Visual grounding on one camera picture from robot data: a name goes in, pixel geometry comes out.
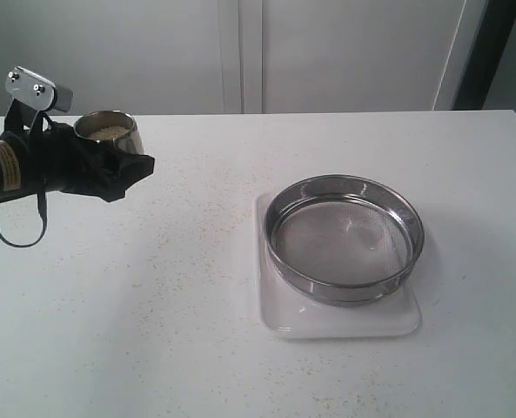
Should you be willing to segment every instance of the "white table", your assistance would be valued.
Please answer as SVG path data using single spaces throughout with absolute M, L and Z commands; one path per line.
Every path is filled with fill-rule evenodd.
M 0 417 L 516 417 L 514 113 L 137 120 L 154 175 L 111 205 L 51 193 L 38 246 L 0 242 Z M 415 333 L 258 322 L 252 201 L 325 173 L 418 209 Z M 1 212 L 38 233 L 34 199 Z

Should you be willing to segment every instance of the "cabinet door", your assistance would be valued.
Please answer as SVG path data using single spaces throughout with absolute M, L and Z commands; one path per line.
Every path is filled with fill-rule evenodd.
M 70 87 L 71 113 L 240 112 L 238 2 L 0 2 L 0 115 L 16 64 Z
M 251 2 L 241 0 L 246 108 L 265 112 L 451 108 L 486 4 L 263 0 L 258 9 Z M 259 56 L 255 37 L 263 39 Z

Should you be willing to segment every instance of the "black strap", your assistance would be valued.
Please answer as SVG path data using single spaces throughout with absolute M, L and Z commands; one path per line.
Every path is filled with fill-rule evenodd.
M 39 235 L 37 241 L 32 242 L 31 244 L 14 244 L 13 242 L 8 241 L 3 236 L 3 233 L 0 232 L 1 241 L 6 245 L 13 246 L 15 248 L 28 248 L 30 246 L 34 246 L 37 242 L 39 242 L 47 232 L 47 195 L 45 194 L 45 190 L 42 190 L 37 194 L 37 210 L 39 211 L 39 217 L 43 222 L 43 229 L 41 230 L 41 235 Z

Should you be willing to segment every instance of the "sieve rim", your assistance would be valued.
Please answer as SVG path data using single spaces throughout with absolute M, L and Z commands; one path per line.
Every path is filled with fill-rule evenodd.
M 410 229 L 405 226 L 405 223 L 403 222 L 402 218 L 397 215 L 394 211 L 391 210 L 391 207 L 381 207 L 376 202 L 373 202 L 368 199 L 360 198 L 357 195 L 348 195 L 348 194 L 339 194 L 339 193 L 324 193 L 322 195 L 315 195 L 315 196 L 305 196 L 301 199 L 292 200 L 288 205 L 283 205 L 283 209 L 281 211 L 276 211 L 275 207 L 279 203 L 281 199 L 286 198 L 287 194 L 294 189 L 301 188 L 302 185 L 310 185 L 317 181 L 325 181 L 325 180 L 351 180 L 351 181 L 358 181 L 363 182 L 364 184 L 375 186 L 385 192 L 390 193 L 394 198 L 396 198 L 405 208 L 406 210 L 412 215 L 414 221 L 418 224 L 418 239 L 416 244 L 411 239 L 410 236 Z M 362 203 L 366 203 L 370 209 L 379 211 L 384 216 L 391 218 L 393 221 L 396 221 L 399 224 L 399 230 L 403 234 L 403 236 L 406 236 L 408 240 L 411 241 L 412 246 L 412 254 L 410 257 L 407 257 L 406 263 L 403 265 L 402 268 L 400 268 L 396 273 L 393 273 L 389 276 L 383 277 L 381 279 L 368 281 L 365 283 L 358 283 L 358 284 L 343 284 L 343 283 L 335 283 L 331 281 L 322 280 L 319 278 L 311 277 L 310 275 L 306 273 L 300 272 L 298 269 L 293 267 L 290 263 L 283 260 L 281 256 L 279 256 L 278 251 L 274 245 L 275 239 L 276 239 L 276 232 L 278 231 L 279 227 L 285 222 L 291 215 L 293 215 L 295 212 L 311 205 L 315 205 L 318 203 L 324 203 L 326 201 L 340 201 L 340 202 L 347 202 L 349 204 L 357 204 L 357 200 L 361 201 Z M 357 177 L 357 176 L 350 176 L 350 175 L 344 175 L 344 174 L 328 174 L 328 175 L 322 175 L 322 176 L 316 176 L 309 179 L 301 180 L 297 183 L 294 183 L 293 185 L 290 185 L 286 187 L 282 192 L 280 192 L 275 198 L 271 201 L 269 206 L 267 207 L 267 211 L 265 212 L 265 218 L 263 221 L 263 230 L 265 233 L 265 242 L 267 245 L 267 250 L 271 257 L 273 258 L 273 262 L 279 266 L 281 265 L 285 270 L 288 270 L 292 274 L 297 275 L 299 278 L 302 278 L 304 280 L 307 280 L 308 282 L 321 285 L 323 287 L 331 287 L 331 288 L 337 288 L 337 289 L 345 289 L 345 290 L 352 290 L 352 289 L 366 289 L 370 287 L 376 287 L 380 285 L 384 285 L 387 282 L 390 282 L 392 280 L 398 280 L 406 279 L 410 272 L 412 271 L 414 265 L 416 264 L 420 254 L 422 253 L 424 242 L 425 242 L 425 230 L 424 226 L 422 224 L 422 220 L 420 219 L 420 216 L 418 215 L 418 212 L 414 207 L 411 205 L 411 203 L 406 200 L 401 194 L 398 192 L 395 192 L 392 188 L 383 185 L 377 181 Z M 285 277 L 284 274 L 281 274 L 283 278 L 290 282 L 291 285 L 294 287 L 297 287 L 295 283 L 292 283 L 290 281 L 290 278 Z

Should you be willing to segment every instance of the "screw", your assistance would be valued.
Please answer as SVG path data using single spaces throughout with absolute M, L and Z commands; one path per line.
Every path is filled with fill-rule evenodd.
M 44 87 L 44 85 L 35 84 L 33 86 L 33 91 L 35 92 L 35 94 L 37 94 L 39 96 L 41 93 L 43 93 L 45 91 L 45 87 Z
M 20 75 L 17 72 L 11 71 L 8 73 L 8 78 L 12 83 L 20 78 Z

